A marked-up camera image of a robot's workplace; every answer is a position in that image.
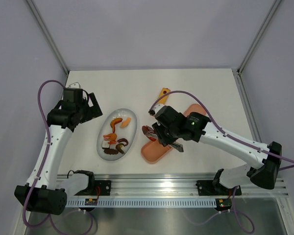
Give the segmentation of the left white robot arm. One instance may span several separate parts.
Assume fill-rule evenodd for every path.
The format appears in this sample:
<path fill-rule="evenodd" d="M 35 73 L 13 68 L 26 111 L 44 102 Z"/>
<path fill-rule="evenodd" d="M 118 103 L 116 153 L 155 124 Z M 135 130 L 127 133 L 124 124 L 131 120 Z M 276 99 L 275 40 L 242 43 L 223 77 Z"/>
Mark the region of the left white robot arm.
<path fill-rule="evenodd" d="M 102 115 L 94 93 L 83 95 L 81 88 L 65 88 L 63 98 L 48 113 L 46 136 L 36 165 L 25 185 L 17 185 L 15 197 L 30 212 L 60 215 L 67 199 L 96 190 L 94 173 L 76 170 L 73 176 L 56 183 L 64 150 L 75 128 Z"/>

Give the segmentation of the red sausage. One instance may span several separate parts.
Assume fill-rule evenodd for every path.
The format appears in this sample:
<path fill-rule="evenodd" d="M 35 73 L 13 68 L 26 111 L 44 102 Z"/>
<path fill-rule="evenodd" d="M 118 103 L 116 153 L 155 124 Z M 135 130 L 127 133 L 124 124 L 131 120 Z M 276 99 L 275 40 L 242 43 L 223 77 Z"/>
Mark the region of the red sausage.
<path fill-rule="evenodd" d="M 158 136 L 155 133 L 153 128 L 144 125 L 144 126 L 142 126 L 142 132 L 150 141 L 158 140 Z"/>

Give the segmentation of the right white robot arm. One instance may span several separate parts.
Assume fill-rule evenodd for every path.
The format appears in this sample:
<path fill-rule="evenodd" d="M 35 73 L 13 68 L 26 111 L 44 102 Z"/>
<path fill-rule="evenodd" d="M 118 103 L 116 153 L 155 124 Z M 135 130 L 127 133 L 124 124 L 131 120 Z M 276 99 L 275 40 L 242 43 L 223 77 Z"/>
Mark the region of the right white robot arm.
<path fill-rule="evenodd" d="M 170 145 L 183 152 L 183 146 L 177 143 L 178 139 L 200 142 L 245 162 L 245 165 L 232 169 L 219 169 L 211 182 L 198 184 L 208 194 L 234 194 L 234 189 L 238 186 L 249 183 L 263 189 L 274 189 L 281 165 L 279 156 L 282 146 L 279 143 L 273 141 L 265 144 L 244 139 L 235 133 L 217 128 L 206 115 L 190 112 L 185 116 L 171 106 L 156 105 L 149 114 L 156 119 L 152 128 L 163 146 Z"/>

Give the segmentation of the orange bread roll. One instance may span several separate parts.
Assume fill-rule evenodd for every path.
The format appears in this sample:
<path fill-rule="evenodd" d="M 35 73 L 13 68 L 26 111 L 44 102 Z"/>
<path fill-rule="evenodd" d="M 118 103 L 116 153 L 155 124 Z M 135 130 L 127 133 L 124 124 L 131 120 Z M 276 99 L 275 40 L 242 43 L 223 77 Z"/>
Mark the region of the orange bread roll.
<path fill-rule="evenodd" d="M 122 122 L 122 124 L 120 125 L 120 128 L 126 128 L 130 122 L 131 122 L 131 118 L 128 117 L 125 121 Z"/>

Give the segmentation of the metal food tongs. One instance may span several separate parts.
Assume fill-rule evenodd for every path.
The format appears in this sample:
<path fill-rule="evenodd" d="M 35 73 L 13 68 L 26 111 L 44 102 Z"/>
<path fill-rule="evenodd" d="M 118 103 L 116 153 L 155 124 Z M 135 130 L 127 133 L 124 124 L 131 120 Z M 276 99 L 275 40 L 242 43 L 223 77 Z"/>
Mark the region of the metal food tongs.
<path fill-rule="evenodd" d="M 169 145 L 170 147 L 176 149 L 178 152 L 184 152 L 183 145 L 177 142 L 178 138 L 170 136 L 164 126 L 154 123 L 151 128 L 153 128 L 155 133 L 157 134 L 160 144 L 162 144 L 163 146 Z"/>

